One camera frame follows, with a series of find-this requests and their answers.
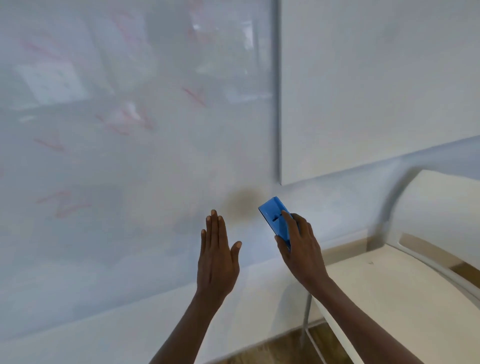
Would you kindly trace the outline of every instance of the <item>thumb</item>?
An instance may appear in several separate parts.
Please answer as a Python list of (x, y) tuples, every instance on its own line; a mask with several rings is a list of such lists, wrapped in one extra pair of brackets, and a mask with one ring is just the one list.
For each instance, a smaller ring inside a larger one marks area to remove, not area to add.
[(233, 244), (232, 248), (230, 249), (230, 255), (232, 256), (232, 263), (235, 272), (240, 272), (240, 265), (239, 265), (239, 253), (241, 248), (241, 242), (236, 242)]
[(286, 263), (287, 260), (290, 258), (290, 252), (288, 251), (287, 243), (278, 235), (275, 235), (275, 240), (278, 246), (278, 250), (280, 251), (280, 254), (282, 254), (283, 261)]

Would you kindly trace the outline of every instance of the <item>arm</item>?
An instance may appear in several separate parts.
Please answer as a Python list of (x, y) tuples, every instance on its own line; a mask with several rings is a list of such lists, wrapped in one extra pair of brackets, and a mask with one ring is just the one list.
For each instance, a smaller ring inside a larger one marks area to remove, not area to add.
[(192, 364), (213, 316), (237, 281), (241, 242), (228, 247), (225, 220), (215, 210), (207, 216), (201, 236), (197, 292), (150, 364)]
[(319, 300), (339, 324), (365, 363), (422, 364), (380, 325), (360, 310), (327, 274), (312, 226), (300, 215), (285, 211), (291, 251), (275, 237), (282, 257), (299, 282)]

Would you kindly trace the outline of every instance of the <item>forearm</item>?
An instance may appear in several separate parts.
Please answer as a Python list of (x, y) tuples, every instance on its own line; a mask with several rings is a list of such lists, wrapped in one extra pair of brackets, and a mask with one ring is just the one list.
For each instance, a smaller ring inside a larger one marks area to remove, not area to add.
[(331, 280), (315, 285), (312, 295), (332, 315), (365, 363), (422, 362), (360, 310)]
[(192, 364), (219, 304), (195, 296), (150, 364)]

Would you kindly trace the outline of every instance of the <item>whiteboard eraser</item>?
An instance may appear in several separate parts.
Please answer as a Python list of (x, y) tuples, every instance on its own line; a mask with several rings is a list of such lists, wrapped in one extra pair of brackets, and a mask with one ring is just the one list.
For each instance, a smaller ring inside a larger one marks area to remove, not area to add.
[(288, 212), (288, 210), (282, 201), (275, 196), (261, 205), (258, 210), (268, 222), (273, 232), (285, 241), (288, 250), (290, 250), (290, 234), (288, 233), (287, 222), (282, 216), (282, 210), (286, 212)]

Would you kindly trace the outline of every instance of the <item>chair seat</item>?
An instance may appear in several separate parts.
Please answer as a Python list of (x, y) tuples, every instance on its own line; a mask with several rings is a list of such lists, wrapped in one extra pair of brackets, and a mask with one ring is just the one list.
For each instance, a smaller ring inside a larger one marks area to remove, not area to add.
[[(327, 266), (366, 314), (425, 364), (480, 363), (480, 310), (453, 284), (389, 245)], [(338, 324), (315, 300), (354, 363), (362, 363)]]

